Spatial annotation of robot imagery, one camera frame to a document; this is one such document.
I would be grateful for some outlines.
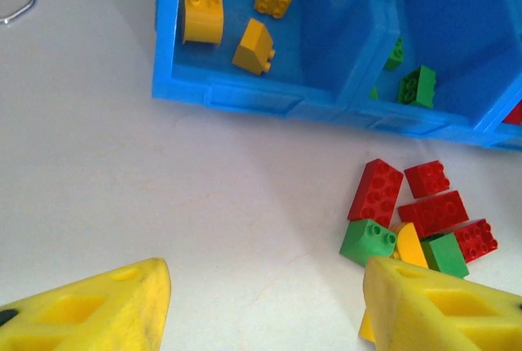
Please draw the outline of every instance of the blue plastic bin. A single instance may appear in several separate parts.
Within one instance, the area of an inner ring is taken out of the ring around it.
[[[282,20],[223,0],[219,47],[182,44],[180,4],[157,0],[155,98],[522,150],[522,127],[502,123],[522,98],[522,0],[294,0]],[[259,77],[231,64],[250,17],[276,49]],[[405,62],[383,71],[399,33]],[[421,64],[437,73],[434,109],[397,103]]]

